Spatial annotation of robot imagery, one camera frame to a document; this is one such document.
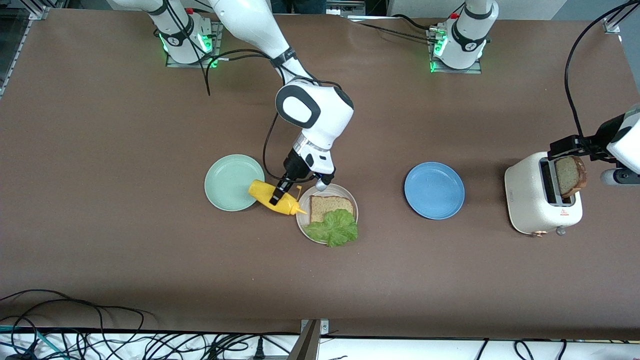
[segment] blue plate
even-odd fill
[[[465,201],[460,176],[441,163],[422,163],[404,181],[404,196],[416,213],[433,220],[455,215]]]

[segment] plate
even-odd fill
[[[302,233],[305,236],[307,236],[307,234],[305,233],[304,228],[305,226],[309,225],[309,219],[311,217],[311,196],[339,196],[339,197],[344,197],[346,199],[349,199],[353,204],[353,217],[356,219],[356,223],[358,222],[358,204],[356,204],[356,199],[353,198],[353,195],[350,192],[348,192],[347,189],[341,187],[340,185],[329,184],[326,190],[321,192],[320,190],[316,189],[314,186],[309,190],[305,191],[305,193],[302,194],[302,196],[300,197],[300,200],[298,201],[298,204],[300,205],[300,209],[307,212],[306,214],[303,214],[303,213],[296,214],[296,221],[298,221],[298,227],[300,228],[300,231],[302,231]],[[326,242],[323,243],[320,241],[315,241],[308,236],[307,238],[313,241],[314,243],[326,244]]]
[[[460,176],[441,163],[422,163],[404,181],[404,196],[416,213],[432,220],[455,215],[465,201]]]
[[[247,155],[227,155],[207,172],[204,192],[216,208],[239,211],[255,202],[249,195],[249,186],[256,179],[264,181],[264,172],[257,161]]]

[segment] white floor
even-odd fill
[[[142,360],[145,353],[145,346],[149,346],[152,350],[158,349],[153,355],[154,359],[162,358],[171,351],[168,347],[154,340],[146,339],[145,336],[153,336],[154,334],[137,335],[132,342],[118,350],[117,354],[122,360]],[[171,341],[172,346],[177,346],[184,340],[194,336],[193,334],[181,335],[179,338]],[[67,334],[67,341],[70,348],[74,348],[76,344],[76,335]],[[203,345],[211,343],[215,335],[205,335],[207,344],[202,338],[197,338],[180,347],[181,350],[201,348]],[[14,336],[15,345],[28,348],[33,341],[33,334],[16,334]],[[59,349],[65,348],[60,334],[48,334],[46,338]],[[126,341],[131,338],[130,334],[107,334],[109,340]],[[268,336],[269,339],[281,344],[287,349],[291,349],[297,339],[297,336]],[[90,342],[96,343],[101,341],[101,334],[92,334]],[[0,343],[11,343],[10,334],[0,334]],[[247,340],[248,348],[244,351],[226,352],[224,359],[251,359],[255,353],[257,338]],[[558,341],[527,341],[534,359],[537,360],[556,360],[562,343]],[[346,356],[347,360],[373,360],[373,359],[423,359],[423,360],[474,360],[483,344],[482,340],[365,340],[365,339],[322,339],[319,347],[318,360],[331,360]],[[110,343],[114,350],[120,346],[118,343]],[[102,354],[102,360],[106,360],[111,351],[105,346],[104,342],[95,346]],[[286,355],[286,353],[274,345],[264,342],[264,352],[267,356]],[[44,356],[55,353],[49,345],[43,341],[38,342],[35,354],[37,358],[42,359]],[[521,353],[528,358],[526,351],[521,347]],[[15,351],[6,345],[0,345],[0,359],[8,355],[15,354]],[[183,354],[184,360],[200,360],[203,351],[196,351]],[[79,357],[77,352],[72,352],[72,356]],[[97,354],[89,351],[85,357],[87,360],[99,360]],[[174,354],[168,359],[182,360],[180,355]],[[482,360],[500,359],[500,360],[519,360],[513,350],[513,341],[495,340],[490,341],[482,355]],[[622,343],[584,343],[569,342],[562,360],[638,360],[640,359],[640,345],[622,344]],[[109,360],[118,360],[115,356],[109,357]]]

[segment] teal plate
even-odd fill
[[[264,172],[257,161],[247,155],[227,155],[207,172],[204,192],[216,208],[239,211],[255,202],[249,195],[249,186],[256,179],[264,181]]]

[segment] gray floor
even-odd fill
[[[553,19],[594,20],[624,2],[625,0],[567,0]],[[640,7],[621,23],[620,31],[622,46],[640,92]]]

